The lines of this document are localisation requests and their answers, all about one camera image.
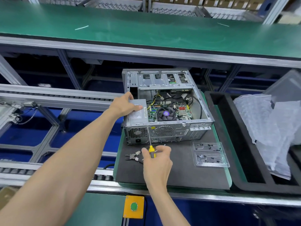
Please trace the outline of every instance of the green button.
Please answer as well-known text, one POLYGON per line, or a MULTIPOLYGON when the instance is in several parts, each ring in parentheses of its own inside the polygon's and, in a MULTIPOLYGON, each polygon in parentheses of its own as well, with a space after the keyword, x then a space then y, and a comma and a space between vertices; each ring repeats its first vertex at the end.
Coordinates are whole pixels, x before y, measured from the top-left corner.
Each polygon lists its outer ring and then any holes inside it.
POLYGON ((132 210, 132 211, 136 211, 137 208, 138 208, 137 203, 136 203, 136 202, 133 202, 133 203, 131 204, 131 210, 132 210))

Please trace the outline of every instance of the pliers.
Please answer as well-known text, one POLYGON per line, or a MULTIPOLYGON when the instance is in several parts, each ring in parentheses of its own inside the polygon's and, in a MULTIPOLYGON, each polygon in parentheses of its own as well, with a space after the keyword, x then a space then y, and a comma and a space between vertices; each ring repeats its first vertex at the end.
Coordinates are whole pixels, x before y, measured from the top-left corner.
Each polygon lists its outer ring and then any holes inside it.
POLYGON ((141 151, 137 151, 136 153, 134 154, 129 154, 129 155, 126 155, 126 157, 129 157, 129 159, 126 159, 126 160, 135 160, 141 164, 143 164, 143 159, 139 159, 137 156, 141 154, 141 151))

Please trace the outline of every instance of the motherboard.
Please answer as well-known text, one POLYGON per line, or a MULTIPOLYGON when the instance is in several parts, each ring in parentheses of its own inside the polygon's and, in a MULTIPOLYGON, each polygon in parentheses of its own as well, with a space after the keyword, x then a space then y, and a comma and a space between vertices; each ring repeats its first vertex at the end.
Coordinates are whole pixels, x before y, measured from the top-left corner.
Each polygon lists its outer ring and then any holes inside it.
POLYGON ((150 105, 148 121, 184 121, 192 120, 192 113, 185 102, 160 102, 150 105))

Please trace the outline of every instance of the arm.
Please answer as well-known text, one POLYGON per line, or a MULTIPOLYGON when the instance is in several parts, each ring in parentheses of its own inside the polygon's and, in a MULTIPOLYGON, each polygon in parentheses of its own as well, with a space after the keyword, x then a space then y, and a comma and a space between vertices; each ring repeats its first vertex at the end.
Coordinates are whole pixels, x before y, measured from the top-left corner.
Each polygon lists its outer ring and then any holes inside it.
POLYGON ((84 196, 115 121, 142 106, 128 92, 48 159, 0 211, 2 225, 63 225, 84 196))
POLYGON ((190 226, 178 207, 175 205, 167 192, 167 179, 172 167, 170 160, 171 148, 157 146, 157 157, 152 159, 146 148, 142 148, 143 175, 146 186, 153 199, 160 219, 164 226, 190 226))

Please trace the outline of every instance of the circular vent grille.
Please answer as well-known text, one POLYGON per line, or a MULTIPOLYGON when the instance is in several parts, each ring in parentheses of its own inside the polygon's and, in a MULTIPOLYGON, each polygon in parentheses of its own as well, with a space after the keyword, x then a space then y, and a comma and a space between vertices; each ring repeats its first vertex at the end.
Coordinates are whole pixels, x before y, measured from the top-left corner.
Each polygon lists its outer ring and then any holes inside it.
POLYGON ((132 128, 129 131, 130 138, 141 138, 147 136, 148 136, 148 131, 146 128, 132 128))
POLYGON ((170 136, 174 129, 170 125, 162 125, 157 127, 153 132, 159 137, 170 136))

